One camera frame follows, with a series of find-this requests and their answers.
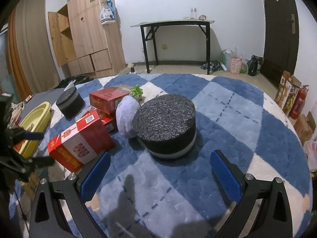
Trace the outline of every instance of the dark wooden door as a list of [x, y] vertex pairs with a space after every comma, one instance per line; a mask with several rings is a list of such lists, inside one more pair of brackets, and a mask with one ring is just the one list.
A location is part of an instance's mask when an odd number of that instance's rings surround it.
[[276, 87], [283, 71], [294, 74], [299, 25], [295, 0], [264, 0], [265, 47], [261, 73]]

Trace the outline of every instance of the black round cushion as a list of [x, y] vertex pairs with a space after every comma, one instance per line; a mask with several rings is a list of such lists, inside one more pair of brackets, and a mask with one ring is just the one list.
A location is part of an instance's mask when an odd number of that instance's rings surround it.
[[166, 159], [181, 157], [195, 143], [195, 106], [181, 95], [156, 97], [137, 111], [133, 129], [151, 154]]
[[71, 87], [60, 95], [56, 101], [56, 105], [62, 114], [69, 119], [76, 116], [82, 110], [85, 101], [77, 92], [77, 88]]

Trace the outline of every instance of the yellow bowl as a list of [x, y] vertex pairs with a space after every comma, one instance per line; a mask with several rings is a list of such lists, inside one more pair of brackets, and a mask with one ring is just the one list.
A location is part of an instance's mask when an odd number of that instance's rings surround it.
[[[31, 124], [34, 124], [33, 129], [31, 132], [44, 132], [49, 120], [51, 118], [51, 104], [49, 102], [43, 102], [36, 108], [34, 108], [21, 122], [19, 125], [23, 129], [28, 129]], [[28, 158], [32, 155], [38, 140], [26, 140], [21, 149], [20, 154], [24, 158]]]

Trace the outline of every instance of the wooden wardrobe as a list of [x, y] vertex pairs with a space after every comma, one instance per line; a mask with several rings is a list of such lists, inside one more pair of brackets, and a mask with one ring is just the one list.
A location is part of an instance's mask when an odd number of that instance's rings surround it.
[[[55, 12], [59, 24], [56, 19], [55, 24], [50, 21], [53, 12], [49, 12], [50, 32], [58, 65], [61, 67], [67, 62], [72, 76], [89, 74], [101, 78], [116, 75], [126, 67], [118, 21], [107, 25], [100, 22], [104, 1], [70, 0], [66, 5], [67, 12], [63, 11], [62, 15], [59, 13], [61, 10]], [[55, 44], [52, 32], [58, 32], [61, 36], [55, 37]], [[74, 51], [75, 56], [72, 53], [72, 56], [67, 56], [67, 51]]]

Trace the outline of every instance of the plastic bottle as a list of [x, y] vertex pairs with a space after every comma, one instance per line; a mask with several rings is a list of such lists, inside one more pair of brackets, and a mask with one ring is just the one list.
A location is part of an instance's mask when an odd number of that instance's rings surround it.
[[299, 114], [301, 113], [301, 111], [303, 110], [303, 107], [305, 105], [305, 99], [307, 97], [307, 92], [308, 92], [308, 85], [304, 85], [303, 88], [300, 88], [297, 94], [297, 97], [295, 99], [294, 105], [291, 109], [291, 111], [289, 112], [289, 116], [296, 120], [299, 116]]
[[196, 8], [191, 8], [191, 18], [197, 19], [197, 9]]

